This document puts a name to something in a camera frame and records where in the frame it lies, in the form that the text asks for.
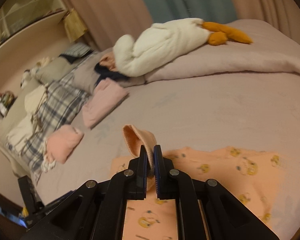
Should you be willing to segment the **cream floral pillow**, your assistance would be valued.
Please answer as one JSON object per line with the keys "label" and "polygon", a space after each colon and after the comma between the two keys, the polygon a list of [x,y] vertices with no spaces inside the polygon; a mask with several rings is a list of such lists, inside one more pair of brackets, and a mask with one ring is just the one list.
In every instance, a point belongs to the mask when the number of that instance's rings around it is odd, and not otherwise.
{"label": "cream floral pillow", "polygon": [[36,130],[35,113],[43,102],[45,86],[31,79],[0,122],[0,145],[20,155]]}

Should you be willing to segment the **pink beige curtain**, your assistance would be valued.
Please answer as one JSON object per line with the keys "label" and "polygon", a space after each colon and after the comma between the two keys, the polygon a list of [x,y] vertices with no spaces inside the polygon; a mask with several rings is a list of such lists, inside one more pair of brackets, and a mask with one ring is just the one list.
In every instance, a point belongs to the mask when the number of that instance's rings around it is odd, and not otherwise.
{"label": "pink beige curtain", "polygon": [[[123,34],[137,37],[153,24],[144,0],[64,0],[77,10],[98,48],[111,47]],[[300,10],[294,0],[232,0],[237,20],[269,23],[300,41]]]}

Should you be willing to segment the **striped dark pillow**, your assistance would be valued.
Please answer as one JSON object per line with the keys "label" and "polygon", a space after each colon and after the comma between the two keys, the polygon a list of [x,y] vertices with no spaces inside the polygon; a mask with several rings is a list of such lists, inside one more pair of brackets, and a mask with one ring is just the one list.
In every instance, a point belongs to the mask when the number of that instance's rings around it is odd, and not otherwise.
{"label": "striped dark pillow", "polygon": [[75,61],[84,58],[93,52],[92,48],[84,43],[76,43],[68,48],[65,52],[61,53],[59,57],[63,57],[70,64]]}

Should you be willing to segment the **grey lilac pillow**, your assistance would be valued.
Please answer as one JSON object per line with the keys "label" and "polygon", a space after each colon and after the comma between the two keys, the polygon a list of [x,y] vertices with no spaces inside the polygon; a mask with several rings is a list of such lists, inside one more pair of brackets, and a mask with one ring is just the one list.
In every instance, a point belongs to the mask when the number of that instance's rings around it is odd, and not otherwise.
{"label": "grey lilac pillow", "polygon": [[52,81],[68,82],[72,87],[92,94],[100,76],[94,68],[107,52],[109,50],[93,52],[73,64],[64,57],[57,57],[47,66],[40,68],[34,77],[44,85]]}

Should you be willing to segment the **peach pink folded garment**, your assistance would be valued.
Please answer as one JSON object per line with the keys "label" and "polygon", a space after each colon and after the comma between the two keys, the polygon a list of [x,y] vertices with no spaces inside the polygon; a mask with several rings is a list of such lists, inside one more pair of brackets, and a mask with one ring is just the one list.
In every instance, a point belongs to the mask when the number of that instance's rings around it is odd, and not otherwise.
{"label": "peach pink folded garment", "polygon": [[71,125],[61,126],[46,141],[45,157],[48,163],[56,161],[64,164],[83,137],[81,130]]}

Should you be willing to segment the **lilac bed sheet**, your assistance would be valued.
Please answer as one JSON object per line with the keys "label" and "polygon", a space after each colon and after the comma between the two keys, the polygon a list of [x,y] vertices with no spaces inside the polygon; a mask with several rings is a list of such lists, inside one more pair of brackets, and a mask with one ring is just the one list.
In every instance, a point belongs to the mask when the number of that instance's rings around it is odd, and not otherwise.
{"label": "lilac bed sheet", "polygon": [[65,164],[40,176],[41,200],[49,203],[90,179],[108,180],[112,160],[129,155],[126,124],[152,132],[165,151],[235,146],[284,155],[271,227],[280,239],[300,228],[300,75],[231,73],[130,87],[129,97],[93,129],[81,114],[74,118],[84,137]]}

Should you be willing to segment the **teal curtain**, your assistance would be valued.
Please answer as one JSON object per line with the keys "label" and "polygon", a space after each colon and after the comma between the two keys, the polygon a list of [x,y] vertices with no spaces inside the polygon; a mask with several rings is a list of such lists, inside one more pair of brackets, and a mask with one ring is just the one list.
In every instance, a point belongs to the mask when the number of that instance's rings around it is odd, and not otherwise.
{"label": "teal curtain", "polygon": [[226,24],[237,20],[232,0],[144,0],[153,22],[201,18]]}

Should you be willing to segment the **white goose plush toy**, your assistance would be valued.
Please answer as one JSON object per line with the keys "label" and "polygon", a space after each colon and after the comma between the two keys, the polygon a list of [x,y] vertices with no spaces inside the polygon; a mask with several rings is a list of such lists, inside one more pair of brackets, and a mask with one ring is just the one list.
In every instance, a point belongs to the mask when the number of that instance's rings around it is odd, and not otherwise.
{"label": "white goose plush toy", "polygon": [[137,39],[121,36],[113,46],[117,71],[127,77],[145,75],[205,44],[219,46],[229,40],[253,43],[245,32],[201,18],[154,23]]}

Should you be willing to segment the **dark navy garment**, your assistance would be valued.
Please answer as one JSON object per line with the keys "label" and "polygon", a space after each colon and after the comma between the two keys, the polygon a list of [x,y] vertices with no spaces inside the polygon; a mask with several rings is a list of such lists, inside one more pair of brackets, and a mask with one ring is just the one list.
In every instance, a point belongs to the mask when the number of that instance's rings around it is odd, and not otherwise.
{"label": "dark navy garment", "polygon": [[130,79],[130,77],[127,77],[117,71],[111,71],[107,67],[100,65],[97,63],[94,67],[94,71],[99,74],[99,77],[95,83],[95,86],[97,86],[102,80],[105,80],[106,78],[109,78],[114,81],[127,81]]}

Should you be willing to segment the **peach cartoon print garment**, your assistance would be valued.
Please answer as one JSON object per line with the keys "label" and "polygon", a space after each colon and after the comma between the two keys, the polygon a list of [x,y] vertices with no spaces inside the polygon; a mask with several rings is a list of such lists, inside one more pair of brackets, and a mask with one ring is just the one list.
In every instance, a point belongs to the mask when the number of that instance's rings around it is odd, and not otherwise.
{"label": "peach cartoon print garment", "polygon": [[[264,224],[270,225],[279,183],[284,178],[284,159],[275,152],[226,147],[203,152],[184,147],[163,156],[191,178],[215,179],[228,189]],[[123,239],[177,239],[175,204],[159,200],[155,178],[147,178],[147,197],[127,203]]]}

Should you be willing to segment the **yellow tasselled cloth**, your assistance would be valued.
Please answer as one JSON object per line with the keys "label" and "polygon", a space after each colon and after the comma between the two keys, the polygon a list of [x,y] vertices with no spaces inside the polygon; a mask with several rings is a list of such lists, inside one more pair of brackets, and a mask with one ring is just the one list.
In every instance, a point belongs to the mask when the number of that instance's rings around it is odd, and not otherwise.
{"label": "yellow tasselled cloth", "polygon": [[88,31],[86,24],[74,8],[70,9],[63,17],[63,25],[70,42],[77,41]]}

